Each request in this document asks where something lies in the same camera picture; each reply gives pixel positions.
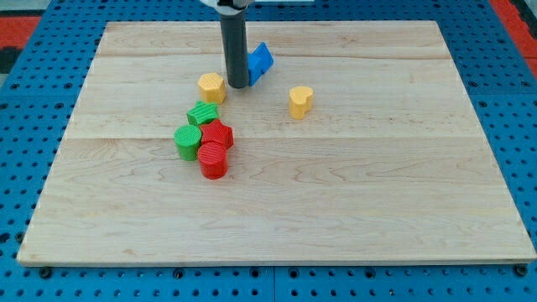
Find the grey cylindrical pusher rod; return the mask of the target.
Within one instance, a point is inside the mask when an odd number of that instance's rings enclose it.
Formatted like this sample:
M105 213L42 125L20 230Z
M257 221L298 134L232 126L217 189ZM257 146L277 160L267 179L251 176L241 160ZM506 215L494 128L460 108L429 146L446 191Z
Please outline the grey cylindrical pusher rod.
M246 8L222 7L220 25L228 84L237 89L248 85Z

